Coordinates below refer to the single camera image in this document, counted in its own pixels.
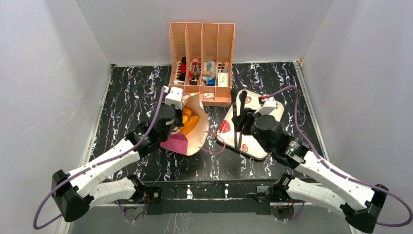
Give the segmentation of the white small box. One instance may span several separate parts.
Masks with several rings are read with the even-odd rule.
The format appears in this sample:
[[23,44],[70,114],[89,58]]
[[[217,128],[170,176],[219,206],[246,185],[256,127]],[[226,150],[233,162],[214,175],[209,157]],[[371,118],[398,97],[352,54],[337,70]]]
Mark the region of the white small box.
[[219,73],[217,77],[218,87],[228,87],[228,73]]

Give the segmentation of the long twisted orange bread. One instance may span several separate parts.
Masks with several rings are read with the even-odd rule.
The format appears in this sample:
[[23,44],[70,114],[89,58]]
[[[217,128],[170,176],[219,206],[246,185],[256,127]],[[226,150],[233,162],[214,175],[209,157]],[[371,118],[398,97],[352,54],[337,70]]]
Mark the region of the long twisted orange bread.
[[180,127],[180,132],[183,135],[188,135],[197,125],[197,123],[199,122],[199,117],[198,116],[184,116],[183,118],[184,121],[184,126]]

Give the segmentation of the small white card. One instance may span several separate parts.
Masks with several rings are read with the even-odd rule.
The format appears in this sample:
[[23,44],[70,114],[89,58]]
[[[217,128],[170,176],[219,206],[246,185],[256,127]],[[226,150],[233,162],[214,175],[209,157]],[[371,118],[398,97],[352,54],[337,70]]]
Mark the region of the small white card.
[[204,99],[210,99],[210,98],[215,98],[215,94],[214,93],[204,93],[203,94]]

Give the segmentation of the pink and cream paper bag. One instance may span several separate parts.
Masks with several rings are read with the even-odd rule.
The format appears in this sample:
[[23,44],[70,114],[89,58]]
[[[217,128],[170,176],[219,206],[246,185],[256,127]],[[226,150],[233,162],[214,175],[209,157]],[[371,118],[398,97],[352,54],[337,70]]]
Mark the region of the pink and cream paper bag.
[[199,122],[188,134],[183,135],[180,127],[173,132],[167,141],[162,142],[160,147],[185,156],[191,156],[203,148],[209,133],[209,118],[206,114],[199,93],[191,93],[183,96],[183,108],[187,107],[192,111],[192,116],[198,116]]

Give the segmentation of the red black bottle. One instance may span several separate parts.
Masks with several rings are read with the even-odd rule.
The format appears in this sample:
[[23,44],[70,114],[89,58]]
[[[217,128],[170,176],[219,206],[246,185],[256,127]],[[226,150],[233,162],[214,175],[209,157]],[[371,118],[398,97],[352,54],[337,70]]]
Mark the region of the red black bottle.
[[181,64],[179,67],[179,76],[178,76],[179,81],[185,81],[186,72],[187,72],[187,60],[186,60],[186,57],[182,57]]

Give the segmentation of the orange baguette bread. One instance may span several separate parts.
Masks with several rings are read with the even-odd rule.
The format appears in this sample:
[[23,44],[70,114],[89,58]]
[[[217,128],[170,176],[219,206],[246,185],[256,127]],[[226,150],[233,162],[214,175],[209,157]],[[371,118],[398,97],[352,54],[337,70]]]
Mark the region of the orange baguette bread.
[[184,107],[184,109],[183,109],[183,123],[185,124],[191,116],[192,116],[192,111],[189,108]]

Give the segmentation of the pink desk organizer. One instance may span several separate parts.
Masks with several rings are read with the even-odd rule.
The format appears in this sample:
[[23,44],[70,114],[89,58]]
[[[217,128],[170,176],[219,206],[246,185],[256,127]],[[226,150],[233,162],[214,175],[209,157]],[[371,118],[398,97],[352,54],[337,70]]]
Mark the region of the pink desk organizer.
[[[171,22],[169,45],[172,71],[169,87],[182,88],[185,94],[199,93],[205,106],[228,107],[231,104],[232,62],[236,27],[233,23]],[[186,57],[185,81],[179,81],[181,58]],[[200,77],[197,85],[190,84],[191,61],[199,60]],[[204,62],[216,62],[215,86],[204,85],[202,71]],[[218,87],[219,73],[228,73],[228,87]],[[204,99],[204,93],[214,93],[215,98]]]

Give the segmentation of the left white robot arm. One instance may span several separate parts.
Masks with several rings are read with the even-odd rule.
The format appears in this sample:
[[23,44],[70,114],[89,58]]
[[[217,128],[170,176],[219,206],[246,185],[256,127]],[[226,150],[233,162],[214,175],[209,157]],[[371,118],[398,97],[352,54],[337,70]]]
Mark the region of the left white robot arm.
[[161,103],[151,123],[142,122],[115,146],[88,164],[52,175],[52,198],[66,222],[82,217],[96,205],[119,199],[139,203],[145,198],[144,185],[136,176],[105,182],[121,168],[157,151],[172,130],[183,125],[183,103]]

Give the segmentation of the pink capped bottle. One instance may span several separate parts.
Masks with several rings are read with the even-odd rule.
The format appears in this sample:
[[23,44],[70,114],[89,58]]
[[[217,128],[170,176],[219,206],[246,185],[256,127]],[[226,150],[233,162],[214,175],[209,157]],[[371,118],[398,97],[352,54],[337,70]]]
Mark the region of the pink capped bottle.
[[194,58],[191,61],[191,76],[190,76],[190,84],[197,85],[200,77],[200,69],[199,69],[199,60]]

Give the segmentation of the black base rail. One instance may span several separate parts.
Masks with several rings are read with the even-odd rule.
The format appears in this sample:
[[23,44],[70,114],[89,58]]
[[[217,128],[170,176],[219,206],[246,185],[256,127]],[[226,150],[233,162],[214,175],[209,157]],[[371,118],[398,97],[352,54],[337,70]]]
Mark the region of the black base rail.
[[275,197],[274,179],[147,182],[149,215],[254,213],[290,218],[302,201]]

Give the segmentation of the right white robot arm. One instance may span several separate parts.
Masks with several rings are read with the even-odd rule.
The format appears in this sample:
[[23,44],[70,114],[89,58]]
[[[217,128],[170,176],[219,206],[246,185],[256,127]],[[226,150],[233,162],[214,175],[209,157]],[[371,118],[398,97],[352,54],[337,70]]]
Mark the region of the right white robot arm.
[[281,202],[289,199],[307,201],[338,214],[361,232],[371,234],[374,231],[386,199],[385,186],[378,184],[374,189],[352,182],[349,175],[337,175],[340,172],[337,167],[323,158],[317,158],[307,143],[285,133],[273,115],[263,115],[245,108],[240,115],[232,118],[232,122],[235,132],[253,136],[278,163],[323,185],[319,187],[283,174],[272,187],[264,192],[258,191],[254,198]]

